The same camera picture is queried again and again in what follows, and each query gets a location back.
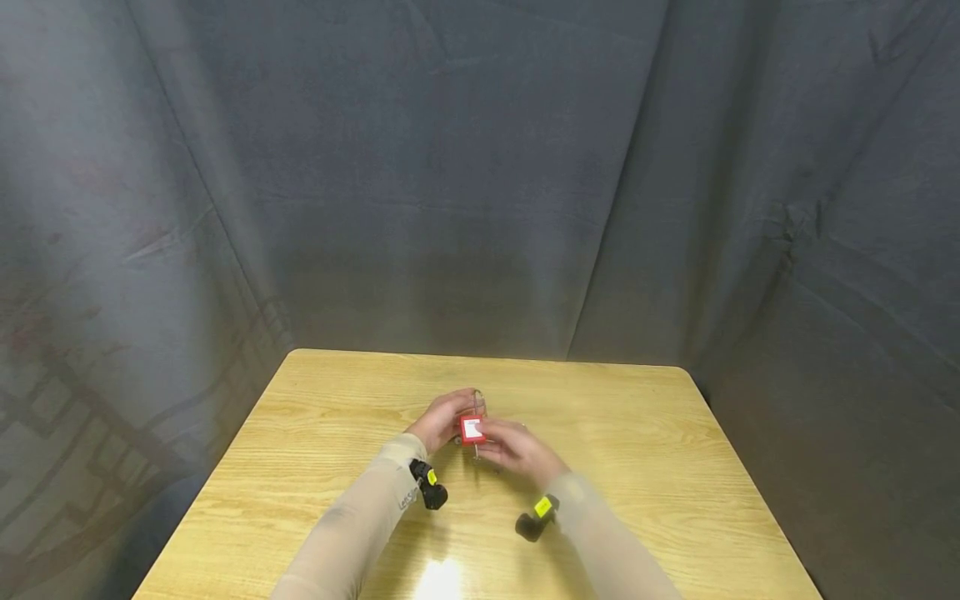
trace sleeve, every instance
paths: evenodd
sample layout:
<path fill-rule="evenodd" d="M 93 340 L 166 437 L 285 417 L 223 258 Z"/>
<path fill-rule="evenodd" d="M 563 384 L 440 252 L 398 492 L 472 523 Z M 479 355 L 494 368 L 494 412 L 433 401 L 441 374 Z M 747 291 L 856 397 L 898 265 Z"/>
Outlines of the sleeve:
<path fill-rule="evenodd" d="M 409 469 L 415 458 L 426 459 L 417 436 L 404 433 L 387 442 L 314 526 L 271 598 L 356 598 L 400 517 L 417 500 Z"/>
<path fill-rule="evenodd" d="M 557 523 L 576 549 L 600 600 L 676 600 L 681 595 L 657 560 L 582 476 L 547 488 L 560 501 Z"/>

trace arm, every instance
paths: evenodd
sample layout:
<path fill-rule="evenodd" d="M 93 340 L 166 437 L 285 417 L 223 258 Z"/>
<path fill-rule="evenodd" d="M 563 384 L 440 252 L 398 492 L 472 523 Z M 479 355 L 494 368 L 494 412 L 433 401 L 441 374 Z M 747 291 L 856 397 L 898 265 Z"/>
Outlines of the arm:
<path fill-rule="evenodd" d="M 601 600 L 676 600 L 680 593 L 653 555 L 618 519 L 586 479 L 520 423 L 484 420 L 490 443 L 480 455 L 526 475 L 559 501 L 557 522 Z"/>
<path fill-rule="evenodd" d="M 486 411 L 473 389 L 440 396 L 406 432 L 387 442 L 314 526 L 271 597 L 356 598 L 404 511 L 417 499 L 410 461 L 425 460 L 446 444 L 459 430 L 460 415 L 473 412 L 474 402 Z"/>
<path fill-rule="evenodd" d="M 657 559 L 586 479 L 565 473 L 550 483 L 547 493 L 560 501 L 560 531 L 576 549 L 598 598 L 681 598 Z"/>

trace wrist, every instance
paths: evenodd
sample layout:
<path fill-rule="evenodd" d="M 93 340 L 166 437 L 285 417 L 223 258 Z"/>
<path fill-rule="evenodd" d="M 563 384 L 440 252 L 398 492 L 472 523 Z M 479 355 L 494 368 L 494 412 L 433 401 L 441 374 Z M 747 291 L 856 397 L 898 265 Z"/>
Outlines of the wrist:
<path fill-rule="evenodd" d="M 543 468 L 540 469 L 540 472 L 537 473 L 536 481 L 537 487 L 540 488 L 541 492 L 545 492 L 547 488 L 550 487 L 555 480 L 561 476 L 570 472 L 570 467 L 557 455 L 551 456 L 548 460 L 544 461 Z"/>
<path fill-rule="evenodd" d="M 423 444 L 423 447 L 424 447 L 426 453 L 427 453 L 427 454 L 430 454 L 430 453 L 433 452 L 433 449 L 432 449 L 429 445 L 427 445 L 427 437 L 428 437 L 428 436 L 427 436 L 427 435 L 421 430 L 421 428 L 418 426 L 419 423 L 420 423 L 419 420 L 414 421 L 409 427 L 406 428 L 406 430 L 404 430 L 403 433 L 409 433 L 409 434 L 411 434 L 411 435 L 413 435 L 413 436 L 416 436 L 417 439 L 420 440 L 420 443 Z"/>

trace white label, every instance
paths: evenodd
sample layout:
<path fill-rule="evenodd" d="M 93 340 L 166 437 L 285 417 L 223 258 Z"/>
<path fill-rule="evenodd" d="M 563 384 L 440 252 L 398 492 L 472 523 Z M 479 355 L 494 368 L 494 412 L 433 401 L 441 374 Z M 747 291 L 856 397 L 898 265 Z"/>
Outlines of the white label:
<path fill-rule="evenodd" d="M 473 438 L 481 438 L 481 437 L 483 437 L 483 434 L 480 433 L 479 431 L 477 431 L 477 423 L 479 423 L 479 422 L 480 422 L 480 419 L 467 419 L 467 420 L 465 420 L 465 421 L 464 421 L 464 433 L 465 433 L 466 435 L 465 435 L 464 437 L 466 437 L 466 438 L 469 439 L 469 440 L 472 440 Z"/>

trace right hand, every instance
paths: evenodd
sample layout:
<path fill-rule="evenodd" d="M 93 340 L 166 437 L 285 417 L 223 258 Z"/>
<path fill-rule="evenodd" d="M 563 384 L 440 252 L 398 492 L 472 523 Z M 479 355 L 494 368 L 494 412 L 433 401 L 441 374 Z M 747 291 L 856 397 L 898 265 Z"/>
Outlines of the right hand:
<path fill-rule="evenodd" d="M 563 459 L 522 423 L 484 419 L 477 429 L 487 437 L 485 444 L 477 446 L 480 456 L 529 478 L 541 491 L 546 490 L 554 479 L 570 471 Z"/>

